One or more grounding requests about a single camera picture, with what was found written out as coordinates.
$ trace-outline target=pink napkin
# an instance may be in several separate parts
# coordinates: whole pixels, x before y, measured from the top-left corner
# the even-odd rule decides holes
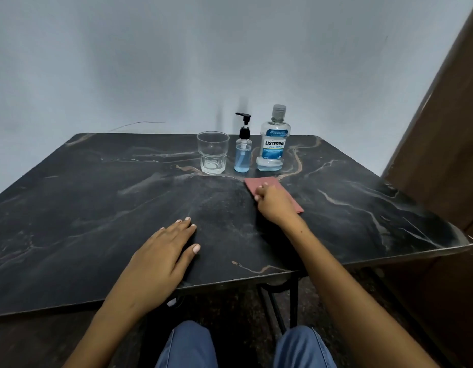
[[[267,182],[269,185],[274,185],[277,188],[280,188],[286,191],[286,189],[282,187],[282,185],[279,183],[276,177],[245,178],[244,181],[248,187],[248,190],[250,190],[253,196],[256,195],[255,191],[257,190],[257,187],[260,185],[263,185],[265,182]],[[287,192],[287,194],[289,198],[291,199],[291,202],[293,203],[293,207],[296,210],[296,213],[304,212],[303,208],[301,208],[300,204],[296,203],[296,200],[293,199],[293,197],[289,194],[289,192]]]

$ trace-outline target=clear plastic cap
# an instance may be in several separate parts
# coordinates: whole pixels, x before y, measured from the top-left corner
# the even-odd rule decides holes
[[[286,115],[286,106],[274,105],[274,108],[272,109],[272,118],[283,119],[285,115]]]

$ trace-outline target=dark floor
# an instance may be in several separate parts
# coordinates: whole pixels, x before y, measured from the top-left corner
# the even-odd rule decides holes
[[[369,272],[352,272],[370,292],[409,332],[417,336],[412,326],[396,308],[389,294],[382,291]],[[284,321],[289,324],[289,292],[276,295]],[[209,328],[221,367],[268,367],[272,361],[275,340],[280,332],[271,310],[270,328],[255,286],[187,296],[176,309],[170,309],[170,318],[164,318],[166,329],[156,331],[160,340],[166,340],[169,329],[178,322],[191,319]],[[0,368],[61,367],[88,327],[94,312],[38,316],[19,321],[0,323]],[[327,312],[315,293],[309,278],[299,285],[298,324],[313,326],[321,335],[338,367],[354,366],[344,343],[334,328]],[[143,320],[129,333],[112,359],[110,367],[136,367],[147,322]],[[149,352],[143,345],[143,357]],[[162,342],[153,344],[153,352],[161,349]]]

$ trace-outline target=hand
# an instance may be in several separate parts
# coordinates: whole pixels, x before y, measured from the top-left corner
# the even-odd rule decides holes
[[[169,228],[160,228],[132,256],[116,284],[108,294],[103,308],[117,314],[141,318],[155,309],[182,281],[201,246],[188,247],[177,261],[183,246],[196,230],[189,217]]]
[[[300,219],[286,191],[264,183],[257,188],[256,193],[258,211],[269,221],[282,228],[285,224]]]

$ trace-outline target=bottle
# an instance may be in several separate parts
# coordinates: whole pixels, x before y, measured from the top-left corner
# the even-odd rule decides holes
[[[289,136],[291,127],[284,122],[286,106],[274,105],[270,121],[262,124],[260,135],[262,144],[260,146],[260,156],[257,157],[257,169],[262,172],[275,172],[282,168],[284,160],[284,146],[286,138]]]
[[[240,139],[236,141],[235,170],[238,173],[246,173],[250,169],[250,157],[252,156],[252,141],[250,140],[250,129],[248,123],[251,115],[235,112],[237,115],[243,116],[245,124],[240,129]]]

